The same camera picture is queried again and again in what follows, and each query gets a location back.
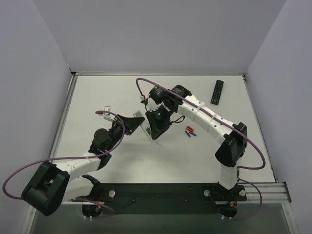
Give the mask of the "white battery cover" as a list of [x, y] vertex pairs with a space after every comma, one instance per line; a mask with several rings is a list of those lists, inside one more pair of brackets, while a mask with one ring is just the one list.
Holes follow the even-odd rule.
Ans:
[[160, 145], [162, 148], [165, 148], [165, 147], [167, 146], [166, 143], [161, 142], [161, 141], [158, 141], [158, 140], [156, 140], [156, 143], [157, 143], [158, 145]]

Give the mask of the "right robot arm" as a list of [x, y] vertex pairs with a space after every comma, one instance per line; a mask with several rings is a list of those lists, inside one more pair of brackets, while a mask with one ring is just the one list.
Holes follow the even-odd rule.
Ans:
[[154, 101], [156, 109], [146, 112], [151, 129], [151, 138], [158, 139], [172, 125], [171, 115], [178, 113], [193, 121], [208, 132], [220, 144], [215, 153], [216, 159], [221, 163], [219, 184], [231, 190], [239, 177], [239, 161], [247, 147], [247, 141], [235, 131], [217, 122], [221, 116], [212, 112], [199, 101], [189, 90], [176, 85], [166, 92], [159, 87], [153, 87], [148, 94], [149, 101]]

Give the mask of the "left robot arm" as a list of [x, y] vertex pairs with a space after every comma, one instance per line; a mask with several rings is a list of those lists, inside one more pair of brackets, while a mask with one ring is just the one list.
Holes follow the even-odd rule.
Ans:
[[111, 128], [95, 131], [90, 149], [84, 156], [40, 164], [24, 188], [22, 199], [43, 215], [51, 215], [62, 202], [79, 195], [69, 191], [69, 184], [89, 172], [105, 167], [111, 158], [109, 152], [125, 135], [131, 135], [144, 121], [144, 117], [117, 115], [111, 121]]

